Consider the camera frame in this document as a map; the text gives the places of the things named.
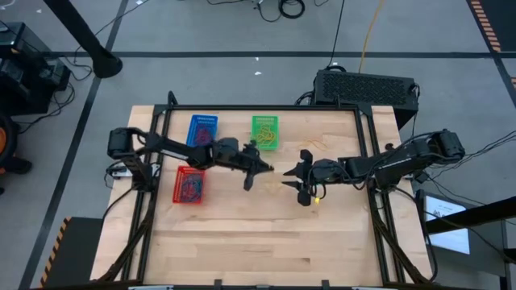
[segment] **yellow and black hazard tape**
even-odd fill
[[[52,247],[52,252],[50,253],[50,257],[48,257],[47,263],[45,264],[45,270],[43,271],[43,275],[40,279],[40,288],[43,288],[47,283],[48,275],[50,275],[50,269],[52,269],[52,263],[54,259],[56,259],[57,251],[59,250],[59,246],[61,241],[63,240],[63,234],[65,234],[66,227],[68,226],[71,217],[67,217],[61,223],[61,228],[57,233],[56,241],[54,242],[54,246]]]
[[[491,44],[491,48],[495,52],[500,52],[500,42],[498,42],[497,35],[494,33],[493,28],[491,27],[491,23],[489,23],[489,20],[487,19],[487,16],[485,15],[484,9],[482,8],[482,4],[478,0],[472,0],[471,5],[473,9],[475,10],[475,14],[478,18],[478,20],[481,22],[482,29],[484,30],[485,35],[487,35],[487,38],[489,40],[489,44]]]

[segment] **black pole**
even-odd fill
[[[438,234],[513,217],[516,217],[516,197],[447,215],[444,218],[450,223],[440,218],[433,219],[427,222],[427,229],[429,234]]]
[[[88,52],[98,78],[115,76],[122,70],[122,61],[108,52],[69,0],[44,0],[73,38]]]

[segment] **colorful object in box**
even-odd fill
[[[252,116],[251,140],[259,149],[276,150],[279,137],[277,116]]]
[[[203,185],[204,171],[188,166],[178,167],[172,202],[200,204],[202,201]]]
[[[195,114],[190,121],[186,145],[191,147],[204,146],[215,140],[217,135],[218,117],[213,115]]]

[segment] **gray floor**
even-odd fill
[[[73,1],[93,31],[116,16],[121,0]],[[273,0],[264,14],[277,14]],[[136,4],[130,0],[127,9]],[[377,0],[347,0],[337,51],[361,50]],[[150,0],[123,18],[114,42],[118,52],[329,52],[335,37],[340,1],[315,7],[297,20],[266,23],[253,4],[209,6],[204,1]],[[0,10],[2,21],[24,21],[55,51],[71,52],[77,42],[41,0],[18,0]],[[99,34],[105,44],[111,27]],[[465,0],[388,0],[371,34],[373,52],[488,52]],[[348,71],[360,59],[334,60]],[[292,104],[311,89],[316,71],[327,58],[124,58],[124,69],[103,80],[98,89],[77,156],[56,213],[32,286],[36,286],[56,237],[67,216],[102,216],[109,189],[103,173],[110,159],[106,140],[110,129],[127,124],[133,105],[165,102],[171,89],[181,104]],[[516,60],[504,60],[516,77]],[[84,73],[74,69],[78,75]],[[413,77],[422,87],[416,132],[448,128],[456,131],[466,149],[475,151],[516,126],[514,104],[491,59],[369,58],[363,73]],[[34,163],[27,176],[1,176],[6,194],[0,197],[0,287],[19,286],[41,221],[63,167],[77,121],[93,78],[73,82],[74,103],[63,114],[30,129],[19,140],[19,154]],[[410,126],[402,137],[410,136]],[[455,193],[492,202],[513,196],[516,169],[514,144],[499,147],[439,181]],[[433,185],[424,184],[435,191]],[[510,243],[516,243],[508,225]],[[439,261],[442,284],[470,288],[497,288],[497,278]]]

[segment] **wooden tabletop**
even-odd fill
[[[148,131],[152,110],[152,106],[133,107],[129,126]],[[275,171],[256,176],[251,191],[245,192],[242,172],[211,168],[206,171],[202,204],[178,205],[172,203],[173,186],[177,166],[185,163],[165,158],[144,283],[211,285],[222,279],[225,285],[316,286],[321,280],[330,280],[332,286],[381,285],[365,190],[343,184],[327,186],[327,197],[320,205],[303,207],[297,203],[296,190],[281,183],[294,180],[282,174],[295,166],[303,148],[315,160],[360,155],[352,112],[178,110],[172,113],[169,138],[186,141],[192,114],[218,115],[217,138],[236,137],[241,147],[250,138],[252,115],[277,115],[280,146],[261,152]],[[373,115],[380,147],[399,144],[392,108],[374,107]],[[368,152],[372,154],[370,144]],[[110,202],[130,185],[128,179],[117,180]],[[411,193],[409,182],[399,186]],[[101,276],[127,244],[135,197],[135,193],[127,196],[107,216],[92,279]],[[415,205],[399,193],[391,193],[390,200],[400,246],[419,271],[430,277]],[[135,277],[139,254],[138,247],[131,277]],[[391,255],[388,261],[395,280]]]

